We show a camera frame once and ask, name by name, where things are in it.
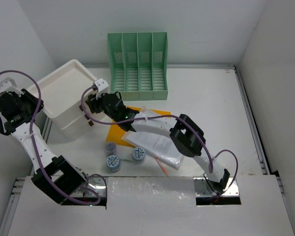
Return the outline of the white plastic drawer unit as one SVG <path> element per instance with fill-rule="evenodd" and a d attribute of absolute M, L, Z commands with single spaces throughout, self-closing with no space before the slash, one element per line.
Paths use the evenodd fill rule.
<path fill-rule="evenodd" d="M 44 101 L 43 112 L 71 141 L 91 129 L 80 105 L 83 92 L 97 79 L 78 60 L 72 59 L 37 82 Z M 86 95 L 97 93 L 95 89 Z"/>

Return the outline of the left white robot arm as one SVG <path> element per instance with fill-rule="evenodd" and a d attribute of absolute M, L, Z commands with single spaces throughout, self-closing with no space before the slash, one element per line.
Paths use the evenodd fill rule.
<path fill-rule="evenodd" d="M 27 152 L 33 167 L 33 184 L 54 202 L 64 205 L 88 205 L 72 197 L 86 177 L 63 156 L 56 156 L 31 121 L 44 107 L 43 100 L 26 89 L 0 92 L 0 134 L 14 137 Z"/>

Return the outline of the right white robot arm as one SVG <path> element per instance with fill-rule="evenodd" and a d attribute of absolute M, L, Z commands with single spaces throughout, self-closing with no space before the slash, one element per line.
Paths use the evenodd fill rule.
<path fill-rule="evenodd" d="M 205 145 L 204 132 L 189 116 L 148 116 L 126 107 L 116 93 L 88 95 L 86 104 L 91 113 L 104 113 L 113 120 L 112 125 L 126 132 L 147 132 L 170 138 L 182 155 L 193 158 L 203 169 L 212 191 L 218 195 L 224 192 L 230 173 L 213 162 Z"/>

